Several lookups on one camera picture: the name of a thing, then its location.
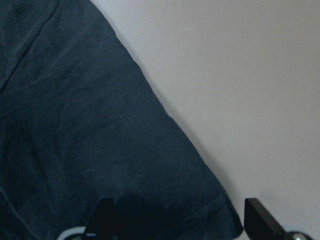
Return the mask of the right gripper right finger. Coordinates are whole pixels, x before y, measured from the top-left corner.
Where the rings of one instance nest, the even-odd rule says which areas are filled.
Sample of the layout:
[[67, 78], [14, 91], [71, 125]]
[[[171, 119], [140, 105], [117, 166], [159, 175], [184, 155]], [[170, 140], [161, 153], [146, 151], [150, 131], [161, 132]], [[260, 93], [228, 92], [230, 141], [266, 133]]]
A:
[[244, 230], [250, 240], [284, 240], [286, 231], [257, 198], [246, 198]]

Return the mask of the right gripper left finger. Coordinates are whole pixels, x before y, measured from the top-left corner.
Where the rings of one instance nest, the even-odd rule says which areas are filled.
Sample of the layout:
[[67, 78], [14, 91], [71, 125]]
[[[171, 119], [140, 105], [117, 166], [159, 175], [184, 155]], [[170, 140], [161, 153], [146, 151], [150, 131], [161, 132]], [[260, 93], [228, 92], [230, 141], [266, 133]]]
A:
[[85, 230], [85, 240], [112, 240], [115, 235], [115, 208], [112, 198], [103, 198], [90, 217]]

